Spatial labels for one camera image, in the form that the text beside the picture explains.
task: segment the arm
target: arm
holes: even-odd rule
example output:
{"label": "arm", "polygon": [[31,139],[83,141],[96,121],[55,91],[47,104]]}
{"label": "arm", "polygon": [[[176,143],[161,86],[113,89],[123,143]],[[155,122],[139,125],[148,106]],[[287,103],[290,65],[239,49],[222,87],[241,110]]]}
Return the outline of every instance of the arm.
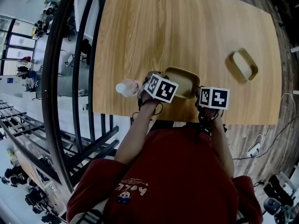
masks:
{"label": "arm", "polygon": [[228,148],[228,140],[226,138],[223,123],[220,115],[211,122],[212,128],[212,148],[217,155],[220,163],[229,177],[234,177],[234,162]]}
{"label": "arm", "polygon": [[153,101],[141,107],[137,118],[116,152],[115,161],[130,164],[141,152],[150,123],[150,117],[156,106],[157,102]]}

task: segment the wooden floor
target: wooden floor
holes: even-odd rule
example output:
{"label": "wooden floor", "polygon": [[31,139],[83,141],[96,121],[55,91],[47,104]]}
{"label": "wooden floor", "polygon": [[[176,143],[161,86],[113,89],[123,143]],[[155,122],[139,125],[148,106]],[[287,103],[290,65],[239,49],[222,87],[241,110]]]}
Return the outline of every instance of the wooden floor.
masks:
{"label": "wooden floor", "polygon": [[51,183],[46,188],[45,193],[48,195],[47,198],[50,201],[49,205],[57,215],[66,211],[66,204],[71,197],[69,191],[64,190],[60,185]]}
{"label": "wooden floor", "polygon": [[[288,38],[285,28],[279,26],[281,21],[278,12],[272,5],[270,0],[241,0],[254,5],[271,14],[278,36],[280,49],[281,66],[282,66],[282,95],[285,92],[291,93],[298,90],[298,58],[290,53],[290,39]],[[295,103],[298,104],[297,96],[294,97]],[[296,114],[299,114],[299,105],[296,108]],[[272,126],[268,137],[266,138],[260,154],[263,154],[272,144],[275,136],[280,130],[294,117],[293,102],[289,95],[285,95],[281,101],[280,115],[278,125]],[[227,136],[234,158],[246,157],[246,151],[250,144],[254,141],[258,134],[266,135],[270,126],[228,126]],[[285,129],[275,141],[273,147],[263,157],[249,160],[235,160],[235,176],[248,175],[252,178],[253,183],[260,180],[268,180],[272,175],[277,174],[281,170],[289,176],[293,166],[299,157],[298,137],[299,119],[294,121],[289,144],[286,150],[284,162],[282,159],[285,153],[287,138],[290,131],[290,125]],[[257,198],[263,206],[264,200],[267,198],[263,191],[263,186],[255,188]]]}

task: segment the power cord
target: power cord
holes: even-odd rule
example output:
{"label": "power cord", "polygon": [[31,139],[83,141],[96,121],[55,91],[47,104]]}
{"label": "power cord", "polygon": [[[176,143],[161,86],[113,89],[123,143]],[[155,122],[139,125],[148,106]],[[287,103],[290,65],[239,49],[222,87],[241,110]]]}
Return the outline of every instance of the power cord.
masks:
{"label": "power cord", "polygon": [[259,186],[259,185],[266,185],[265,184],[266,182],[263,182],[263,181],[258,181],[258,182],[256,182],[255,184],[253,184],[253,187],[255,188],[255,187],[257,187],[257,186]]}
{"label": "power cord", "polygon": [[[284,93],[284,94],[282,95],[280,101],[282,100],[282,98],[283,98],[285,95],[289,95],[289,96],[291,96],[291,99],[292,99],[292,101],[293,101],[293,103],[294,103],[294,117],[295,117],[295,116],[296,116],[296,104],[295,104],[295,101],[294,101],[294,99],[293,99],[293,96],[292,96],[290,93]],[[286,150],[287,150],[287,147],[288,147],[288,144],[289,144],[289,138],[290,138],[290,133],[291,133],[292,126],[293,126],[293,124],[291,125],[290,131],[289,131],[289,136],[288,136],[288,140],[287,140],[287,144],[286,144],[286,148],[285,148],[285,153],[286,153]],[[268,136],[268,133],[269,133],[271,127],[272,127],[272,125],[270,125],[269,130],[268,130],[268,132],[266,133],[265,138],[263,138],[263,136],[262,136],[261,134],[258,134],[258,135],[256,136],[256,138],[253,140],[253,142],[251,143],[251,145],[249,146],[249,148],[248,148],[247,151],[246,151],[247,156],[248,156],[248,152],[249,152],[249,150],[251,149],[251,147],[252,147],[253,145],[257,144],[257,143],[255,143],[255,141],[256,141],[256,139],[257,139],[259,136],[262,137],[262,140],[261,140],[261,142],[260,142],[260,144],[261,144],[260,149],[261,149],[262,145],[264,144],[264,142],[265,142],[265,140],[266,140],[266,138],[267,138],[267,136]],[[257,153],[256,153],[256,155],[251,155],[251,156],[252,156],[252,157],[258,156],[258,152],[259,152],[259,149],[257,149]]]}
{"label": "power cord", "polygon": [[268,151],[270,150],[270,148],[274,145],[275,140],[277,139],[277,137],[289,126],[290,123],[292,123],[292,121],[294,121],[295,119],[297,119],[299,117],[296,116],[295,118],[293,118],[289,123],[287,123],[287,125],[276,135],[276,137],[274,138],[272,144],[270,145],[270,147],[267,149],[267,151],[263,154],[261,154],[260,156],[252,156],[252,157],[248,157],[248,158],[240,158],[240,159],[233,159],[233,160],[243,160],[243,159],[257,159],[260,158],[262,156],[264,156],[266,153],[268,153]]}

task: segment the printed logo on shirt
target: printed logo on shirt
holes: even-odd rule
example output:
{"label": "printed logo on shirt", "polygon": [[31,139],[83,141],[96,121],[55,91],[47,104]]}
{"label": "printed logo on shirt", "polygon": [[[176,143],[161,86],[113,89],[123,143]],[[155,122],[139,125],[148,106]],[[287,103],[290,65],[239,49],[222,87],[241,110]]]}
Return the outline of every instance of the printed logo on shirt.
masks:
{"label": "printed logo on shirt", "polygon": [[115,189],[117,191],[122,191],[116,198],[116,203],[125,204],[128,203],[132,197],[132,193],[139,192],[141,196],[145,194],[149,184],[143,182],[141,179],[130,178],[128,180],[121,180],[118,187]]}
{"label": "printed logo on shirt", "polygon": [[131,195],[129,192],[122,192],[117,196],[116,202],[119,204],[128,203],[131,199]]}

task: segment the power strip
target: power strip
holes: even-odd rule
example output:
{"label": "power strip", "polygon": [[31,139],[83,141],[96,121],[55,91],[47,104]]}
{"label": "power strip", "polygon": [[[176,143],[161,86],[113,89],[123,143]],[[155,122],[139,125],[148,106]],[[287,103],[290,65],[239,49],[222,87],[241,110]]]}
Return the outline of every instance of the power strip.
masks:
{"label": "power strip", "polygon": [[260,143],[255,144],[250,150],[248,150],[247,156],[248,157],[255,157],[255,156],[257,156],[260,148],[261,148],[261,144]]}

